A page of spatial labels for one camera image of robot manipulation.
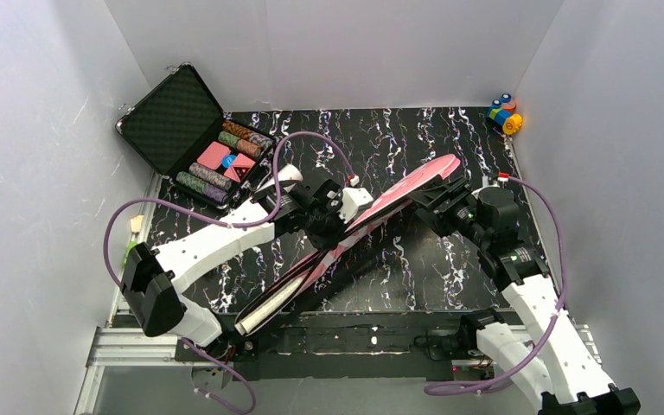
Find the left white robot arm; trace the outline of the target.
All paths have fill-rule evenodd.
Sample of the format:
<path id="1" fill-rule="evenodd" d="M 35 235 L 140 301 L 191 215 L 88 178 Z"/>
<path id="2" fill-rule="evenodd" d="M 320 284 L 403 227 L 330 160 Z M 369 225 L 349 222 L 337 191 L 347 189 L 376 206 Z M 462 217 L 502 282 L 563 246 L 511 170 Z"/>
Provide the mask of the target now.
<path id="1" fill-rule="evenodd" d="M 152 248 L 133 246 L 119 288 L 144 335 L 185 337 L 207 346 L 223 332 L 215 313 L 185 297 L 200 277 L 241 253 L 286 233 L 303 231 L 319 247 L 341 238 L 368 199 L 360 188 L 327 182 L 314 194 L 299 181 L 264 186 L 219 223 Z"/>

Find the pink racket bag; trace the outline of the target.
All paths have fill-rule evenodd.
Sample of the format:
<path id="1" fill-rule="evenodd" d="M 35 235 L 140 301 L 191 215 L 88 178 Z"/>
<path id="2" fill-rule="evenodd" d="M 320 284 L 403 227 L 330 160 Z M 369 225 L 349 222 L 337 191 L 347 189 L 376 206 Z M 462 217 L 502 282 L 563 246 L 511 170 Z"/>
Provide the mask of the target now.
<path id="1" fill-rule="evenodd" d="M 312 286 L 326 270 L 341 257 L 345 251 L 353 247 L 381 225 L 393 214 L 405 208 L 412 201 L 407 199 L 407 194 L 418 188 L 435 176 L 447 178 L 460 165 L 460 160 L 454 155 L 446 155 L 429 161 L 420 166 L 412 173 L 396 182 L 361 215 L 356 217 L 345 229 L 342 238 L 331 250 L 316 251 L 308 258 L 294 265 L 289 272 L 280 280 L 294 277 L 304 277 L 303 286 L 297 296 Z"/>

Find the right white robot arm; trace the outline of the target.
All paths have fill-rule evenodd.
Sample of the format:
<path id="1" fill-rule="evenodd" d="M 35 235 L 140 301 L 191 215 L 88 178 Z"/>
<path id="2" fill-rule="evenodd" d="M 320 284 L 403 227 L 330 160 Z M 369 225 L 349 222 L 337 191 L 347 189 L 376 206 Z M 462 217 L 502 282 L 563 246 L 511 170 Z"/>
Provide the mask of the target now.
<path id="1" fill-rule="evenodd" d="M 620 388 L 582 341 L 565 310 L 567 284 L 556 289 L 538 251 L 520 236 L 513 193 L 486 187 L 474 193 L 458 179 L 409 195 L 417 215 L 439 236 L 460 233 L 477 248 L 479 263 L 517 313 L 533 345 L 519 340 L 494 310 L 462 317 L 459 341 L 492 359 L 502 375 L 481 381 L 425 386 L 430 396 L 491 393 L 515 384 L 538 414 L 637 414 L 633 389 Z"/>

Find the white shuttlecock tube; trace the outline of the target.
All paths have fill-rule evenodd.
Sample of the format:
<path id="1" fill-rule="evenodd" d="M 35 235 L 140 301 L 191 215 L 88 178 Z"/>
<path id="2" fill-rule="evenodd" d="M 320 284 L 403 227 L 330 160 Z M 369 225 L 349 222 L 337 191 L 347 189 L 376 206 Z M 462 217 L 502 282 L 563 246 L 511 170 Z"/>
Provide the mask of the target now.
<path id="1" fill-rule="evenodd" d="M 302 173 L 292 164 L 287 164 L 278 171 L 281 198 L 285 198 L 288 192 L 303 180 Z M 251 200 L 260 203 L 266 210 L 277 204 L 277 192 L 275 189 L 276 179 L 272 173 L 261 182 L 260 186 L 252 194 Z"/>

